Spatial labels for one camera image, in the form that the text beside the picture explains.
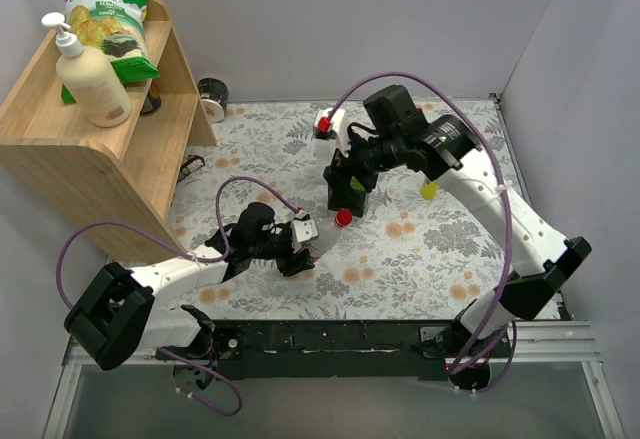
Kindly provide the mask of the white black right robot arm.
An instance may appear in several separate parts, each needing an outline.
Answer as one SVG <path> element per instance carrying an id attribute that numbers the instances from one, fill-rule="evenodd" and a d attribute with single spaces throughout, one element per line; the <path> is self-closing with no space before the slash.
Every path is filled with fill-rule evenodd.
<path id="1" fill-rule="evenodd" d="M 388 86 L 363 103 L 373 126 L 344 111 L 327 109 L 314 121 L 314 135 L 335 140 L 324 170 L 328 207 L 364 213 L 380 173 L 405 166 L 459 201 L 502 247 L 507 278 L 466 306 L 433 338 L 429 357 L 475 356 L 514 319 L 532 320 L 591 252 L 582 237 L 567 238 L 545 222 L 496 171 L 480 135 L 451 114 L 428 121 L 407 89 Z"/>

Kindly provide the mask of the cream lotion pump bottle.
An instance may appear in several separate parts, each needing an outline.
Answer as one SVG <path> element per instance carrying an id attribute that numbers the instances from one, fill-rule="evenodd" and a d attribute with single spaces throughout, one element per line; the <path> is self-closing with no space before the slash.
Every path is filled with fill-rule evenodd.
<path id="1" fill-rule="evenodd" d="M 59 12 L 45 14 L 41 24 L 56 33 L 61 53 L 57 75 L 86 119 L 101 128 L 125 122 L 132 111 L 131 99 L 105 54 L 83 46 Z"/>

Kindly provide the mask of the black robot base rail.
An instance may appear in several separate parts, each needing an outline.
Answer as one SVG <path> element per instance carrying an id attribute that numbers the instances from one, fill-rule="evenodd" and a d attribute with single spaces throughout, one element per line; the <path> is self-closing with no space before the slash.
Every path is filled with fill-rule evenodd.
<path id="1" fill-rule="evenodd" d="M 212 360 L 232 380 L 414 377 L 447 379 L 468 335 L 448 321 L 224 320 L 174 354 Z"/>

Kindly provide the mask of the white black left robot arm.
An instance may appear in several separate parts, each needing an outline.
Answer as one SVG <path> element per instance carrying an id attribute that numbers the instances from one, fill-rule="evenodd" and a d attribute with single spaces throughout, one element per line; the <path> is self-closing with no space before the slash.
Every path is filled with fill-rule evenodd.
<path id="1" fill-rule="evenodd" d="M 64 328 L 103 370 L 145 349 L 161 359 L 171 353 L 205 358 L 214 345 L 214 322 L 184 298 L 234 278 L 255 260 L 274 261 L 284 276 L 309 269 L 307 245 L 317 236 L 305 211 L 278 223 L 271 207 L 253 202 L 187 257 L 130 269 L 117 262 L 103 266 L 71 307 Z"/>

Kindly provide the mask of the red bottle cap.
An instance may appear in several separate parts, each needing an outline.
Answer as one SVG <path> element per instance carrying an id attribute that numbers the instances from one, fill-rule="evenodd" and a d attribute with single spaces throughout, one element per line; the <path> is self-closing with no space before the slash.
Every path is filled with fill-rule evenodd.
<path id="1" fill-rule="evenodd" d="M 337 227 L 344 228 L 351 224 L 353 215 L 349 210 L 341 210 L 336 213 L 334 220 Z"/>

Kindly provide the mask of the cassava chips bag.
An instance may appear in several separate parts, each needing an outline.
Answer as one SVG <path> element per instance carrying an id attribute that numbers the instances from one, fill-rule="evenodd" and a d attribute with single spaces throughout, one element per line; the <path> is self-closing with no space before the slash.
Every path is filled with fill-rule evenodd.
<path id="1" fill-rule="evenodd" d="M 100 50 L 123 84 L 155 79 L 145 38 L 148 0 L 65 0 L 66 22 L 85 47 Z"/>

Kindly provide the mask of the green Gillette razor box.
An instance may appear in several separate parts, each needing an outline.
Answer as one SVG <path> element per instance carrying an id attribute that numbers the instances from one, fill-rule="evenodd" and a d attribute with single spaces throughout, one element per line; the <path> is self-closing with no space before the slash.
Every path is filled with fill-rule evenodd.
<path id="1" fill-rule="evenodd" d="M 361 218 L 365 212 L 367 192 L 351 172 L 340 165 L 339 159 L 332 160 L 323 177 L 327 183 L 327 208 L 331 211 L 347 209 Z"/>

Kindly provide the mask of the black tape roll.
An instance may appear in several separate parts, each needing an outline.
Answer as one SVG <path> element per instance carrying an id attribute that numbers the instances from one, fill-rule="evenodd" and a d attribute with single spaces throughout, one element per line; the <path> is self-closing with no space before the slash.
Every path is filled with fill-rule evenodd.
<path id="1" fill-rule="evenodd" d="M 197 83 L 200 100 L 208 120 L 212 123 L 222 121 L 226 116 L 229 90 L 227 85 L 215 78 L 202 78 Z"/>

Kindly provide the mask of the red label water bottle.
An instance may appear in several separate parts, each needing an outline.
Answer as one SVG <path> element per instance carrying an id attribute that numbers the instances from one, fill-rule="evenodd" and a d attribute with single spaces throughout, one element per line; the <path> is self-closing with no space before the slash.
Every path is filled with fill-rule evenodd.
<path id="1" fill-rule="evenodd" d="M 344 230 L 348 227 L 336 226 L 334 220 L 336 213 L 316 223 L 318 237 L 305 245 L 314 263 L 341 240 Z"/>

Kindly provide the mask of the yellow bottle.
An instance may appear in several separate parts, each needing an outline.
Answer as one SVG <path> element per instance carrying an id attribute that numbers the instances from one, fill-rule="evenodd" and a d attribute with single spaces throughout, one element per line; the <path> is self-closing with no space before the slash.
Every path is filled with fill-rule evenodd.
<path id="1" fill-rule="evenodd" d="M 420 187 L 420 195 L 424 200 L 433 200 L 439 190 L 439 186 L 435 181 L 426 181 Z"/>

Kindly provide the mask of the wooden shelf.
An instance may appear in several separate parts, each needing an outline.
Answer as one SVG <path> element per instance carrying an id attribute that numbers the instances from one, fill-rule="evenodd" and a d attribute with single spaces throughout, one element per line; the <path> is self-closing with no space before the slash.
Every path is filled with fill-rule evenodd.
<path id="1" fill-rule="evenodd" d="M 168 223 L 178 173 L 189 146 L 213 146 L 215 135 L 167 5 L 148 0 L 144 24 L 160 76 L 130 84 L 132 113 L 100 128 L 61 99 L 60 56 L 47 33 L 1 107 L 1 163 L 122 263 L 155 263 L 168 250 L 126 229 L 132 224 L 185 248 Z M 149 116 L 140 110 L 152 81 L 162 99 Z"/>

